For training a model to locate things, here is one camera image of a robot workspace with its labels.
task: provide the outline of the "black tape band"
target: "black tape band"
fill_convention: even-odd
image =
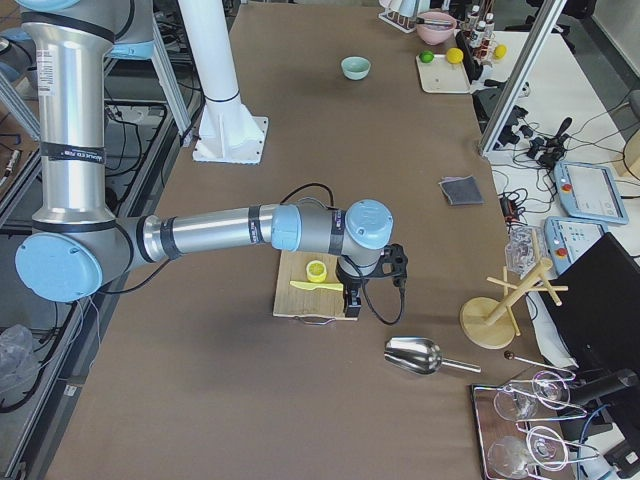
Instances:
[[[240,95],[240,90],[238,90],[236,92],[236,94],[233,97],[229,97],[229,98],[225,98],[223,100],[216,100],[214,98],[209,98],[206,95],[204,96],[204,98],[206,98],[207,100],[209,100],[210,102],[215,102],[215,103],[226,103],[226,102],[230,102],[231,100],[233,100],[234,98],[236,98],[238,95]]]
[[[101,232],[103,230],[109,230],[116,226],[115,220],[102,223],[80,223],[77,225],[69,223],[47,223],[34,220],[32,222],[33,228],[40,230],[41,232],[51,233],[85,233],[85,232]]]
[[[344,242],[344,215],[344,210],[333,211],[331,236],[329,237],[329,253],[331,255],[340,255],[342,253],[342,243]]]
[[[264,243],[262,229],[260,228],[260,206],[254,205],[249,207],[249,218],[247,221],[249,226],[249,238],[251,243]]]
[[[40,155],[51,161],[79,160],[104,165],[106,153],[104,147],[76,147],[61,143],[40,142]]]
[[[80,30],[82,32],[102,37],[111,43],[115,42],[115,35],[111,30],[107,30],[104,27],[85,22],[83,20],[77,20],[75,18],[46,12],[23,12],[21,18],[22,23],[46,23],[49,25],[57,25],[59,27],[73,28],[74,30]]]
[[[147,263],[154,263],[153,258],[151,258],[147,253],[147,247],[144,244],[144,224],[147,221],[147,218],[149,217],[141,217],[136,224],[136,245],[138,246],[140,256],[144,258],[144,261]]]
[[[175,219],[176,217],[169,218],[160,225],[160,242],[162,243],[164,253],[169,257],[169,260],[175,260],[182,256],[182,252],[178,250],[176,241],[173,238],[173,221]]]

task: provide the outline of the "bottle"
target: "bottle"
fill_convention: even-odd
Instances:
[[[469,37],[469,48],[471,49],[479,49],[482,44],[482,39],[484,38],[484,29],[487,24],[484,20],[480,20],[476,27],[471,32],[471,36]]]
[[[493,36],[493,30],[496,26],[493,21],[493,13],[487,13],[487,17],[485,21],[486,21],[486,26],[484,27],[484,35],[482,36],[480,50],[477,55],[479,60],[484,60],[485,58],[487,58],[487,55],[489,55],[489,46],[491,45],[491,37]]]
[[[464,36],[469,38],[473,33],[473,30],[476,28],[476,24],[478,23],[478,17],[480,16],[480,7],[478,5],[474,5],[471,8],[471,11],[467,13],[467,21],[464,29]]]

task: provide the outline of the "table surface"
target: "table surface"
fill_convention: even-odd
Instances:
[[[184,257],[121,299],[46,478],[480,477],[469,384],[523,367],[468,341],[458,312],[501,294],[485,277],[500,275],[506,231],[470,96],[423,93],[424,44],[378,12],[243,5],[231,40],[243,102],[270,119],[262,162],[195,163],[184,150],[158,214],[275,203],[311,181],[343,208],[376,198],[409,257],[402,323],[385,327],[366,308],[322,327],[274,318],[269,247]],[[365,80],[341,75],[350,55],[371,60]],[[438,181],[466,175],[486,203],[448,206]],[[395,315],[390,282],[370,293]],[[530,322],[521,329],[512,348],[537,356]],[[400,370],[383,358],[393,335],[432,338],[483,373]]]

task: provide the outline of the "yellow plastic knife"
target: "yellow plastic knife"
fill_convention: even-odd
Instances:
[[[341,292],[343,285],[341,283],[313,283],[313,282],[299,282],[297,280],[291,280],[289,285],[300,290],[315,290],[316,288],[324,288],[327,290],[336,290]]]

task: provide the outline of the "yellow ball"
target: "yellow ball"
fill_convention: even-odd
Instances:
[[[493,51],[493,56],[497,59],[504,57],[507,54],[507,46],[506,45],[498,45],[496,49]]]
[[[462,50],[460,50],[459,48],[450,48],[449,50],[447,50],[446,58],[449,63],[455,65],[462,61],[462,59],[464,58],[464,53],[462,53]]]

